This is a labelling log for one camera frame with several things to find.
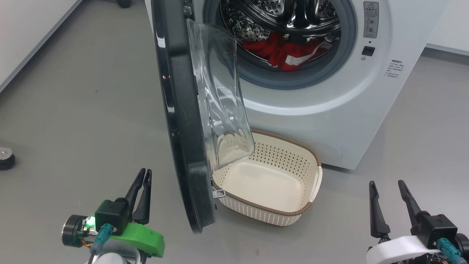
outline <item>basket handle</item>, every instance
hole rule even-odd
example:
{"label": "basket handle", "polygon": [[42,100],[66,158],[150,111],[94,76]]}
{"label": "basket handle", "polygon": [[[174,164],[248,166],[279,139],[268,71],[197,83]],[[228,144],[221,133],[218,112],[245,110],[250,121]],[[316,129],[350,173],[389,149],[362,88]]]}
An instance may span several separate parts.
{"label": "basket handle", "polygon": [[314,179],[313,191],[311,192],[310,202],[313,202],[318,194],[319,187],[321,186],[322,181],[322,167],[318,166],[318,171],[316,172],[316,178]]}

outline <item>brown basket rim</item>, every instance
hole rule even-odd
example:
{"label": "brown basket rim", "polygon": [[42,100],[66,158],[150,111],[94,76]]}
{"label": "brown basket rim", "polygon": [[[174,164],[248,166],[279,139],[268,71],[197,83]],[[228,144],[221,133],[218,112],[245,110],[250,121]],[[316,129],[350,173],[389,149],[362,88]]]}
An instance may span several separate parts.
{"label": "brown basket rim", "polygon": [[[319,159],[318,155],[316,154],[316,152],[314,150],[312,150],[310,147],[308,146],[305,146],[295,140],[292,140],[292,139],[289,139],[289,138],[286,138],[284,136],[281,136],[281,135],[278,135],[278,134],[275,134],[275,133],[272,133],[272,132],[267,132],[267,131],[263,131],[263,130],[259,130],[259,129],[251,129],[251,131],[255,134],[259,134],[259,135],[264,135],[264,136],[267,136],[267,137],[271,137],[271,138],[275,138],[275,139],[278,139],[278,140],[283,140],[285,142],[288,142],[288,143],[291,143],[293,145],[297,145],[301,148],[304,148],[306,150],[308,150],[311,154],[313,154],[314,158],[316,159],[316,162],[318,163],[318,167],[321,167],[321,160]],[[215,181],[213,182],[213,187],[216,189],[216,190],[221,190],[221,188],[215,183]],[[245,200],[241,197],[238,197],[234,194],[231,194],[227,191],[225,191],[226,195],[232,199],[235,199],[239,202],[242,202],[242,203],[245,203],[249,206],[252,206],[254,208],[257,208],[257,209],[260,209],[260,210],[264,210],[264,211],[267,211],[269,213],[273,213],[273,214],[278,214],[278,215],[281,215],[281,216],[287,216],[287,217],[292,217],[292,216],[297,216],[297,215],[301,215],[302,213],[306,212],[306,210],[308,210],[312,203],[311,202],[308,202],[306,203],[305,206],[303,206],[303,208],[299,209],[298,211],[295,211],[295,212],[285,212],[285,211],[280,211],[280,210],[275,210],[275,209],[272,209],[272,208],[269,208],[269,207],[265,207],[265,206],[262,206],[260,204],[257,204],[257,203],[253,203],[253,202],[250,202],[248,200]]]}

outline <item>caster wheel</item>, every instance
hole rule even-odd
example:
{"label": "caster wheel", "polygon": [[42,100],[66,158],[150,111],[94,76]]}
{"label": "caster wheel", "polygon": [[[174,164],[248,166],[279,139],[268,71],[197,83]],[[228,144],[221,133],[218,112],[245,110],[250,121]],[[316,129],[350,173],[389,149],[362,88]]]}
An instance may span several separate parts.
{"label": "caster wheel", "polygon": [[130,7],[130,0],[117,0],[117,4],[121,8],[129,8]]}
{"label": "caster wheel", "polygon": [[0,147],[0,171],[6,171],[15,164],[15,155],[10,148]]}

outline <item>laundry basket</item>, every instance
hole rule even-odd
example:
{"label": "laundry basket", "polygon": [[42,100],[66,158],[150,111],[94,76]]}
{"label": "laundry basket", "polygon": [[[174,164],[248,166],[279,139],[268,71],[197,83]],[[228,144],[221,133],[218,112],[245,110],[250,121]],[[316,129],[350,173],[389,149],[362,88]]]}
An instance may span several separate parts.
{"label": "laundry basket", "polygon": [[313,150],[285,137],[252,130],[254,153],[214,171],[225,206],[248,217],[291,225],[311,206],[321,185],[321,161]]}

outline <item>green light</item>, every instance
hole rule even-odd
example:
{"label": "green light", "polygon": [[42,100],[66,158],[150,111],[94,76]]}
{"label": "green light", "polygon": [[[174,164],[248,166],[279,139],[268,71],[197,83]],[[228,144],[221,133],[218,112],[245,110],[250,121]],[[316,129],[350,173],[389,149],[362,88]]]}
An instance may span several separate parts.
{"label": "green light", "polygon": [[88,228],[94,226],[95,224],[96,224],[96,218],[94,217],[89,217],[85,222],[85,226]]}

